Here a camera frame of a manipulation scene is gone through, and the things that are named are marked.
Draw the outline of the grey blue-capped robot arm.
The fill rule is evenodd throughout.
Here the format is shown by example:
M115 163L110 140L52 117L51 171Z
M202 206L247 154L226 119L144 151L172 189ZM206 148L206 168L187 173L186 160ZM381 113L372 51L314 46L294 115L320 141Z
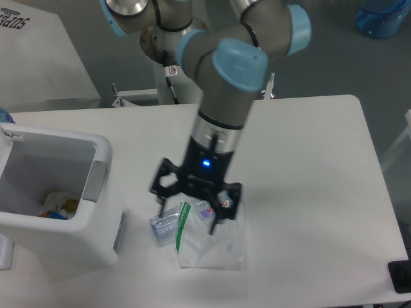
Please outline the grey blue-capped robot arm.
M311 39L306 11L281 1L233 1L239 23L211 33L194 24L191 1L102 1L118 35L153 28L159 61L177 65L202 91L180 166L164 158L150 192L159 204L177 194L207 201L214 222L234 219L241 184L224 178L268 64L304 49Z

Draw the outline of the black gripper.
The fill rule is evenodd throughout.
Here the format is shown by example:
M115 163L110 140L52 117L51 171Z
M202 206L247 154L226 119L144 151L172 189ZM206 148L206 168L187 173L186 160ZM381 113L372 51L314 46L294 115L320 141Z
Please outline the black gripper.
M242 185L226 183L226 172L233 152L217 151L218 138L212 136L207 146L199 144L190 138L182 165L176 166L170 159L163 158L154 176L149 192L156 196L160 205L158 216L163 217L168 198L180 193L207 200L214 210L214 219L209 228L213 235L216 225L221 220L235 220L241 200ZM174 181L165 184L165 178L175 176ZM225 192L228 205L223 206L218 199L218 193Z

